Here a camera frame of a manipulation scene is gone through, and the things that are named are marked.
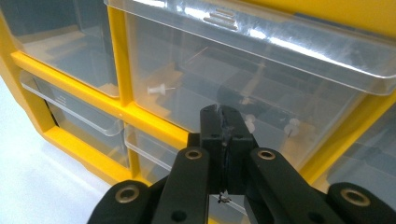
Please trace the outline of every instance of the transparent drawer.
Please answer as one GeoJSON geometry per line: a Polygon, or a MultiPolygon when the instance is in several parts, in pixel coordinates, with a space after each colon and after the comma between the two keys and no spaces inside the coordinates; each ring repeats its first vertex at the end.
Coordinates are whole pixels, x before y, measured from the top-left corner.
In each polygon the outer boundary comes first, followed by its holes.
{"type": "Polygon", "coordinates": [[[129,167],[121,120],[25,71],[21,72],[21,84],[47,101],[59,127],[119,164],[129,167]]]}
{"type": "Polygon", "coordinates": [[[234,1],[106,0],[127,12],[135,102],[199,132],[232,106],[299,168],[365,94],[396,85],[395,42],[234,1]]]}
{"type": "Polygon", "coordinates": [[[313,186],[327,191],[338,182],[360,185],[396,210],[396,105],[313,186]]]}
{"type": "Polygon", "coordinates": [[[19,50],[109,96],[119,96],[102,0],[5,0],[0,9],[19,50]]]}
{"type": "MultiPolygon", "coordinates": [[[[155,183],[169,175],[178,150],[143,133],[133,126],[125,128],[125,145],[138,153],[140,174],[155,183]]],[[[218,195],[209,197],[209,216],[218,223],[249,223],[244,197],[232,195],[231,203],[218,203],[218,195]]]]}

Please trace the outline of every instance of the plastic drawer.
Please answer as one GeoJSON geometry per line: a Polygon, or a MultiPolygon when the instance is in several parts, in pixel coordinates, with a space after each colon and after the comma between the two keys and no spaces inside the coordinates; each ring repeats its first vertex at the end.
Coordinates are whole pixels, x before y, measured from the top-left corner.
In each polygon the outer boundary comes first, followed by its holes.
{"type": "MultiPolygon", "coordinates": [[[[140,174],[155,183],[169,175],[178,150],[128,125],[125,145],[138,153],[140,174]]],[[[232,195],[232,202],[218,203],[218,196],[209,197],[209,216],[218,223],[249,223],[243,196],[232,195]]]]}
{"type": "Polygon", "coordinates": [[[22,86],[47,101],[57,124],[119,164],[129,167],[123,122],[25,71],[22,86]]]}
{"type": "Polygon", "coordinates": [[[366,94],[395,88],[396,45],[230,1],[106,0],[127,12],[135,102],[199,132],[229,105],[261,147],[299,168],[366,94]]]}
{"type": "Polygon", "coordinates": [[[327,191],[338,182],[360,185],[396,209],[396,105],[313,186],[327,191]]]}
{"type": "Polygon", "coordinates": [[[102,0],[6,0],[0,9],[19,50],[109,96],[119,96],[102,0]]]}

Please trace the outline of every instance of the small drawer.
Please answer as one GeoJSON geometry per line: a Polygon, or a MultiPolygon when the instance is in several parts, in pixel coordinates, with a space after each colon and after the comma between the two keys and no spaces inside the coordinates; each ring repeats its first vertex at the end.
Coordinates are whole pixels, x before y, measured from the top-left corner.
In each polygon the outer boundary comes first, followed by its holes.
{"type": "Polygon", "coordinates": [[[102,0],[5,0],[0,9],[17,49],[109,96],[119,96],[102,0]]]}
{"type": "Polygon", "coordinates": [[[364,187],[396,210],[396,105],[313,186],[327,191],[331,184],[338,182],[364,187]]]}
{"type": "Polygon", "coordinates": [[[198,133],[199,111],[239,110],[296,168],[366,94],[396,81],[396,43],[242,2],[106,0],[127,12],[134,101],[198,133]]]}
{"type": "Polygon", "coordinates": [[[123,122],[25,71],[22,86],[47,101],[58,126],[119,164],[129,167],[123,122]]]}
{"type": "MultiPolygon", "coordinates": [[[[128,125],[125,145],[138,153],[140,174],[155,183],[169,175],[178,150],[128,125]]],[[[232,195],[231,203],[218,203],[218,196],[209,197],[209,216],[218,223],[248,223],[244,197],[232,195]]]]}

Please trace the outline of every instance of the small white object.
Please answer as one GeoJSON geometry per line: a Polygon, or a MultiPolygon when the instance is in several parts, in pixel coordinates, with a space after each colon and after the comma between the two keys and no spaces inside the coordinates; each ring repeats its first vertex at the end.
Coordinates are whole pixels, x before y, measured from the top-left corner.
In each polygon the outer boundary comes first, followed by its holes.
{"type": "Polygon", "coordinates": [[[290,119],[289,124],[285,126],[283,131],[288,135],[288,137],[293,137],[300,132],[299,126],[300,121],[298,119],[290,119]]]}
{"type": "Polygon", "coordinates": [[[254,121],[256,120],[256,117],[252,114],[248,114],[245,116],[245,124],[247,125],[247,129],[250,133],[253,133],[256,130],[256,127],[254,126],[254,121]]]}
{"type": "Polygon", "coordinates": [[[162,83],[158,87],[148,87],[148,94],[157,94],[160,93],[161,95],[165,95],[166,91],[168,90],[174,90],[175,88],[165,88],[165,84],[162,83]]]}

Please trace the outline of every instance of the white surface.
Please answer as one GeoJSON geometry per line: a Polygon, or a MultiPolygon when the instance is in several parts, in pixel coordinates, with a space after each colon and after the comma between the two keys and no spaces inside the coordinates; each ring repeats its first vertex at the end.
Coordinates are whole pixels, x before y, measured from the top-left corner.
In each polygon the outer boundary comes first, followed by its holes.
{"type": "Polygon", "coordinates": [[[86,223],[109,188],[36,132],[0,78],[0,223],[86,223]]]}

